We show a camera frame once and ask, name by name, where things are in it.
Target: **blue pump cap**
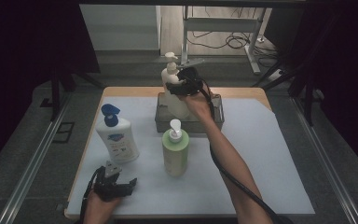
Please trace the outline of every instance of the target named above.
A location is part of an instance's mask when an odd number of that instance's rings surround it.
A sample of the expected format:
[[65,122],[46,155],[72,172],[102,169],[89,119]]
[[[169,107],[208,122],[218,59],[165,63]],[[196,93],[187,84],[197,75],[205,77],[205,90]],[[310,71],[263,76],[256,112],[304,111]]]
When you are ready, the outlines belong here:
[[101,107],[101,111],[103,112],[103,115],[105,116],[104,121],[106,126],[108,127],[115,127],[118,124],[118,118],[116,114],[120,112],[120,109],[117,107],[106,104]]

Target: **person's left hand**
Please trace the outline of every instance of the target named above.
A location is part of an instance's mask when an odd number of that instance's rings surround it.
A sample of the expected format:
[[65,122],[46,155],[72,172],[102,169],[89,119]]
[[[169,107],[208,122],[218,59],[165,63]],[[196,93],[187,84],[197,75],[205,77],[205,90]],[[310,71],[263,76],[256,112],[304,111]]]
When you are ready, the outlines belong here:
[[112,216],[113,210],[120,204],[122,198],[115,198],[106,203],[92,189],[89,192],[84,224],[104,224]]

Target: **white desk leg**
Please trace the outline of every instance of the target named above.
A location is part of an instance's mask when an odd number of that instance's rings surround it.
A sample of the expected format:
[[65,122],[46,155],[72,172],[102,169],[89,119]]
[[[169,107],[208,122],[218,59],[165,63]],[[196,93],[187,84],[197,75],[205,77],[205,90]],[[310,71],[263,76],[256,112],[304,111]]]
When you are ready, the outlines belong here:
[[185,7],[185,13],[183,17],[183,44],[182,44],[182,55],[181,64],[187,62],[187,19],[188,19],[188,6]]
[[253,51],[255,49],[255,41],[257,40],[258,33],[260,32],[261,25],[263,24],[264,14],[266,13],[266,9],[263,8],[261,14],[257,18],[257,23],[255,24],[255,30],[251,37],[251,43],[249,46],[245,46],[246,55],[248,56],[249,62],[251,63],[252,69],[255,75],[260,75],[260,68],[258,67],[257,61],[255,60],[255,56],[253,55]]

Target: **blue label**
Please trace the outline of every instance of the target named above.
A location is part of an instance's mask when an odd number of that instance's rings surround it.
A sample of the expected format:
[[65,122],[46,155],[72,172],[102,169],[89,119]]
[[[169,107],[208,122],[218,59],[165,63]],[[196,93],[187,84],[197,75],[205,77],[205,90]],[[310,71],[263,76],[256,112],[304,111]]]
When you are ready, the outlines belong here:
[[118,142],[120,141],[122,138],[124,137],[124,134],[123,133],[114,133],[114,134],[110,134],[108,135],[108,140],[112,140],[112,141],[115,141],[115,142]]

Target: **bottle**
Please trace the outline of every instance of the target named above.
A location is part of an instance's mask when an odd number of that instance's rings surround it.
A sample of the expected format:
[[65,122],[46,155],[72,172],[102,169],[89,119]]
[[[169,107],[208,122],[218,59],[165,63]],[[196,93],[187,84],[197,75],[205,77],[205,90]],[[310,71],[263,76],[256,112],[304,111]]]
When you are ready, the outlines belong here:
[[181,129],[179,119],[170,122],[171,129],[162,135],[162,152],[165,171],[171,176],[182,175],[187,168],[189,137]]
[[176,68],[176,63],[173,59],[177,59],[173,52],[168,52],[165,54],[165,57],[168,59],[167,67],[162,70],[161,78],[162,78],[162,86],[164,87],[164,96],[167,102],[168,111],[173,114],[177,119],[186,118],[190,112],[187,109],[187,105],[185,102],[180,101],[176,95],[171,94],[170,91],[167,90],[166,83],[170,82],[172,84],[182,83],[183,80],[179,80],[177,74],[179,70]]
[[117,117],[120,110],[110,104],[101,108],[104,120],[95,128],[103,139],[112,162],[124,163],[138,158],[139,151],[132,136],[131,123]]

